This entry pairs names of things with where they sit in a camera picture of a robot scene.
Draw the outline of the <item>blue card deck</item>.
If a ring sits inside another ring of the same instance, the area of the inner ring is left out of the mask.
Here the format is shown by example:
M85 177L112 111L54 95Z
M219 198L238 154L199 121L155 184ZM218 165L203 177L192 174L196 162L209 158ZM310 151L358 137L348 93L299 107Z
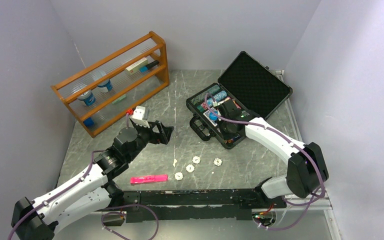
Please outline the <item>blue card deck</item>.
M217 116L215 114L213 114L212 112L210 112L209 110L207 110L206 112L204 112L203 114L209 121L210 123L216 127L218 124L217 124Z

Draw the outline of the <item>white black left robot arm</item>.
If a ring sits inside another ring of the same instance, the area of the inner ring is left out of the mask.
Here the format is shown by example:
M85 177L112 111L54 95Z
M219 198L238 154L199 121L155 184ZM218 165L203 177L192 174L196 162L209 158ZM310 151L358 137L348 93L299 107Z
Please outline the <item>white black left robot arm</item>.
M133 123L120 130L112 145L91 156L90 163L73 178L29 200L21 198L14 205L11 231L8 239L51 240L62 229L84 216L109 208L122 206L124 193L114 178L126 171L129 164L147 144L168 144L174 131L160 121L147 126Z

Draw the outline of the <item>blue round button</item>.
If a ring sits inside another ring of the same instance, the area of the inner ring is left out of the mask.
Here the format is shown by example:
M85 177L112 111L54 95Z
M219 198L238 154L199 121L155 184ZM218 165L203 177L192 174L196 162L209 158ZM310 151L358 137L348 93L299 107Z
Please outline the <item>blue round button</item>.
M212 120L212 121L214 121L214 122L216 122L216 121L219 120L219 118L217 117L217 115L214 114L214 113L212 113L212 112L209 113L209 119Z

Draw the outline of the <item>black poker case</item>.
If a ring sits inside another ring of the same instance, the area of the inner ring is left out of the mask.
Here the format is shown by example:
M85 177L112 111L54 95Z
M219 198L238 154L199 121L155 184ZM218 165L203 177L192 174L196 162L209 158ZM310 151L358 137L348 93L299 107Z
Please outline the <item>black poker case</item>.
M191 129L202 141L216 138L225 149L235 146L226 146L223 142L218 126L213 126L204 116L206 111L217 111L209 107L203 112L197 109L202 102L207 104L207 97L226 91L227 97L218 102L234 99L241 108L252 110L267 120L293 93L293 89L282 82L276 75L261 65L247 52L241 51L234 61L217 79L217 82L205 87L195 95L186 99L186 107L192 112L189 121Z

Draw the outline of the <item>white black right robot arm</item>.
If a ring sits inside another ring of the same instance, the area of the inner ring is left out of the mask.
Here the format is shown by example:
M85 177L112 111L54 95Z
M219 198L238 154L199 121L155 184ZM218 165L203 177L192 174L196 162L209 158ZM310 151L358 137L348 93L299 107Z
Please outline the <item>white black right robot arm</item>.
M233 100L216 106L218 126L224 136L240 134L263 145L287 166L287 172L264 180L255 193L255 202L268 207L274 198L295 195L306 198L317 188L325 190L329 179L321 147L315 142L303 143L270 125L263 117L240 109Z

